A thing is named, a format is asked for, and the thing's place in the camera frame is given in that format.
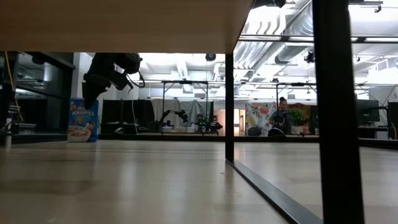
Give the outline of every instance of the computer monitor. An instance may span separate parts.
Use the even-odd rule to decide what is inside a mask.
[[[358,122],[380,121],[379,102],[376,100],[356,100]]]

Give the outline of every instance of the person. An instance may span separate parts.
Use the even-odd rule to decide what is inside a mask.
[[[197,115],[197,122],[195,124],[199,124],[201,122],[203,122],[203,114],[200,113]]]
[[[273,128],[282,130],[285,134],[292,131],[293,119],[287,109],[287,100],[284,97],[279,98],[279,109],[269,118],[269,123]]]

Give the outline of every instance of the ceiling pipe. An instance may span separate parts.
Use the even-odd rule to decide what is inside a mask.
[[[283,35],[312,35],[313,34],[313,19],[312,19],[312,4],[309,0],[306,5],[287,23],[287,27]],[[264,56],[255,64],[255,73],[261,73],[264,69],[265,63],[272,61],[278,64],[287,64],[293,60],[295,56],[307,49],[307,46],[291,46],[280,42],[274,42],[268,48]]]
[[[262,28],[259,30],[258,34],[265,34],[266,32],[269,32],[269,30],[271,30],[272,28],[272,21],[263,21]],[[250,64],[252,63],[252,61],[258,60],[258,57],[261,56],[268,47],[269,45],[267,43],[261,42],[261,44],[259,44],[259,46],[255,49],[253,54],[249,55],[249,57],[246,58],[246,61],[244,63],[245,68],[250,68]]]
[[[286,28],[286,15],[285,14],[279,14],[279,18],[276,21],[276,28],[273,30],[272,28],[267,30],[265,34],[276,34],[279,35],[283,32],[283,30],[285,30]],[[256,58],[250,62],[249,64],[249,68],[253,68],[253,66],[255,66],[256,62],[258,62],[260,60],[260,58],[265,54],[265,52],[268,50],[268,48],[271,46],[272,43],[266,43],[266,46],[256,55]]]
[[[258,34],[259,31],[262,29],[263,22],[254,21],[249,23],[248,34]],[[241,54],[236,61],[236,67],[238,68],[245,68],[243,63],[248,59],[248,57],[252,57],[251,52],[257,49],[261,44],[260,43],[253,43],[249,42],[246,45],[241,47],[240,51]]]
[[[182,57],[183,56],[179,56],[178,54],[176,55],[176,65],[177,65],[178,74],[180,75],[180,78],[182,80],[188,80],[189,76],[188,76],[187,63]],[[192,85],[183,85],[182,88],[183,91],[186,93],[193,93]]]
[[[260,34],[275,34],[277,33],[277,31],[279,30],[280,27],[282,27],[281,23],[283,23],[282,20],[285,19],[285,16],[281,16],[281,14],[279,14],[279,16],[275,17],[275,19],[273,21],[267,22],[267,29],[264,30],[263,33]],[[246,65],[247,68],[252,68],[252,66],[255,64],[255,62],[257,62],[262,55],[264,55],[264,53],[267,51],[267,49],[269,48],[271,44],[270,43],[266,43],[263,42],[263,45],[261,48],[258,48],[253,54],[252,57],[248,58],[246,60]]]

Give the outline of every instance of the cable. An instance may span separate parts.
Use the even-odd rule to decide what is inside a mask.
[[[397,140],[397,130],[396,130],[396,127],[394,126],[394,124],[391,122],[391,124],[392,124],[392,128],[394,128],[394,133],[395,133],[395,137],[396,137],[396,140]]]
[[[364,88],[362,88],[359,84],[357,84],[358,87],[360,87],[363,91],[365,91],[366,94],[368,94],[371,98],[373,98],[374,100],[376,100],[381,106],[383,106],[383,104],[380,103],[380,101],[378,101],[375,97],[373,97],[372,95],[370,95],[370,93],[365,90]]]
[[[5,51],[5,54],[6,54],[7,70],[8,70],[8,76],[9,76],[9,78],[10,78],[11,88],[12,88],[12,90],[15,92],[15,86],[14,86],[14,82],[12,81],[12,75],[11,75],[10,64],[9,64],[9,62],[8,62],[8,53],[7,53],[7,51]],[[18,105],[17,98],[16,98],[16,97],[14,97],[14,98],[15,98],[15,104],[16,104],[17,110],[18,110],[18,115],[19,115],[21,121],[24,122],[24,119],[22,118],[22,115],[21,115],[21,111],[20,111],[20,109],[19,109],[19,105]]]
[[[144,78],[142,77],[141,72],[138,71],[138,74],[139,74],[139,79],[142,81],[142,85],[138,85],[137,83],[133,82],[133,81],[131,80],[131,78],[129,77],[129,75],[127,75],[127,74],[126,74],[126,77],[127,77],[127,79],[129,80],[129,82],[132,83],[133,85],[135,85],[136,87],[138,87],[138,88],[145,88],[145,80],[144,80]]]
[[[388,126],[387,121],[382,116],[380,116],[380,118],[381,118],[382,122],[384,123],[384,125]]]
[[[395,84],[395,85],[392,87],[392,90],[391,90],[390,94],[388,94],[386,100],[384,100],[383,106],[384,106],[384,104],[387,102],[388,98],[391,96],[391,94],[392,94],[392,92],[394,91],[394,89],[396,88],[396,86],[397,86],[397,84]]]

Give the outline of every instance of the exposed ceiling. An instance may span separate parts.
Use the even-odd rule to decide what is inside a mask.
[[[249,13],[243,34],[312,35],[311,6],[309,0],[296,0],[282,9],[274,6],[253,9]],[[398,1],[384,1],[379,13],[374,12],[376,8],[375,5],[349,7],[352,34],[398,37]],[[278,78],[280,82],[316,82],[314,64],[304,61],[309,50],[313,50],[313,44],[238,42],[234,50],[235,81],[271,82],[273,78]],[[224,55],[217,55],[215,62],[206,62],[204,54],[141,56],[144,59],[141,72],[146,79],[176,80],[187,73],[186,78],[191,80],[223,81],[216,71],[222,72],[223,66],[220,68],[220,65],[224,64]],[[394,64],[388,64],[387,60],[392,60],[389,58],[398,58],[398,44],[353,44],[353,64],[357,82],[367,82],[369,73],[375,70],[391,68],[389,66]],[[338,58],[330,62],[331,66],[338,64]],[[211,88],[218,88],[218,85],[212,84]],[[259,86],[245,85],[237,88],[239,93],[248,90],[253,93]]]

